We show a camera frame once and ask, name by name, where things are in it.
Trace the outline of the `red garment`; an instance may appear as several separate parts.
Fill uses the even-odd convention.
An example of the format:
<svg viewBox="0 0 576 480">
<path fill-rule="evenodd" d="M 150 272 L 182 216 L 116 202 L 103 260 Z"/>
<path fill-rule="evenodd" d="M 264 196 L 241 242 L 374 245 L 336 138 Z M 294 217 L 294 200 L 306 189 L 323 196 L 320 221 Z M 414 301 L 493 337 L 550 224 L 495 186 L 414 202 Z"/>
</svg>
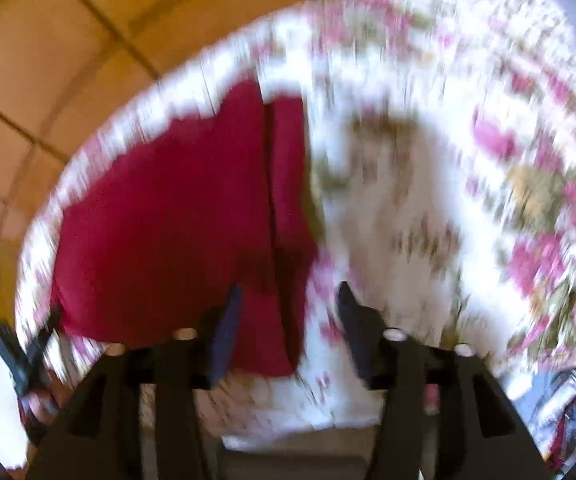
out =
<svg viewBox="0 0 576 480">
<path fill-rule="evenodd" d="M 230 365 L 292 374 L 317 253 L 304 210 L 305 109 L 232 86 L 211 117 L 173 120 L 64 210 L 51 301 L 63 333 L 150 347 L 237 299 Z"/>
</svg>

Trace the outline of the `floral bedspread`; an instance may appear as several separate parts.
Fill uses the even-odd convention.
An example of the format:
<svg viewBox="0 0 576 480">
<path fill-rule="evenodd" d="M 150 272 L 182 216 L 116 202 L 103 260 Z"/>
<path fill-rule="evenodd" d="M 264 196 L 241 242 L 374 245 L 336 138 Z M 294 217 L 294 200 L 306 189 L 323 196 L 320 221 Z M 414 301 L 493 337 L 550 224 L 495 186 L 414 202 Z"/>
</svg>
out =
<svg viewBox="0 0 576 480">
<path fill-rule="evenodd" d="M 319 255 L 305 348 L 285 378 L 232 374 L 198 396 L 213 434 L 245 440 L 376 422 L 333 293 L 426 344 L 466 342 L 512 399 L 576 367 L 576 42 L 553 0 L 313 0 L 171 70 L 100 127 L 25 237 L 16 331 L 48 310 L 62 214 L 118 156 L 233 81 L 303 96 Z"/>
</svg>

